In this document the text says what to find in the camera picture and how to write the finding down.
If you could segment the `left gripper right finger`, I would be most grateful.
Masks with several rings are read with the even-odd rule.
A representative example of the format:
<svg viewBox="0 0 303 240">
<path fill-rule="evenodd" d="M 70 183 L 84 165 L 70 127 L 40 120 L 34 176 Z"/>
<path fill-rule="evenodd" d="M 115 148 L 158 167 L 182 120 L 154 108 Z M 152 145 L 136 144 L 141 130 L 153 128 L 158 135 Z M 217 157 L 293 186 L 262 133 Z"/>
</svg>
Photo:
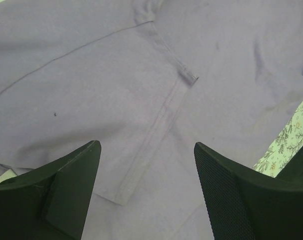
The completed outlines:
<svg viewBox="0 0 303 240">
<path fill-rule="evenodd" d="M 201 142 L 194 157 L 216 240 L 303 240 L 303 147 L 276 177 Z"/>
</svg>

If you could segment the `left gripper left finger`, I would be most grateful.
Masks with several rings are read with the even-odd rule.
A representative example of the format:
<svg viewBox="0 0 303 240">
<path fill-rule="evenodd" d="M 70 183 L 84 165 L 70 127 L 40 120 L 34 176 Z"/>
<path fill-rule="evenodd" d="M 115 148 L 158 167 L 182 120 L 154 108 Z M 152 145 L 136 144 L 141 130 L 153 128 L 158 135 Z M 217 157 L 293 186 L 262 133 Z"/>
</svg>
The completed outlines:
<svg viewBox="0 0 303 240">
<path fill-rule="evenodd" d="M 93 140 L 0 183 L 0 240 L 80 240 L 101 156 Z"/>
</svg>

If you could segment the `purple t shirt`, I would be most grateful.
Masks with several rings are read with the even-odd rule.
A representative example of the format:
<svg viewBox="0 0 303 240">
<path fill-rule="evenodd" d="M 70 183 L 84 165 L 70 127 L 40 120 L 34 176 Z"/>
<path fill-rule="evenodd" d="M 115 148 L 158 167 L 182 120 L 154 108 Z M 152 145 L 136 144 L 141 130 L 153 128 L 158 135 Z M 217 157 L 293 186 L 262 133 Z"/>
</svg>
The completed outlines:
<svg viewBox="0 0 303 240">
<path fill-rule="evenodd" d="M 303 101 L 303 0 L 0 2 L 0 175 L 92 140 L 85 240 L 211 240 L 201 142 L 252 167 Z"/>
</svg>

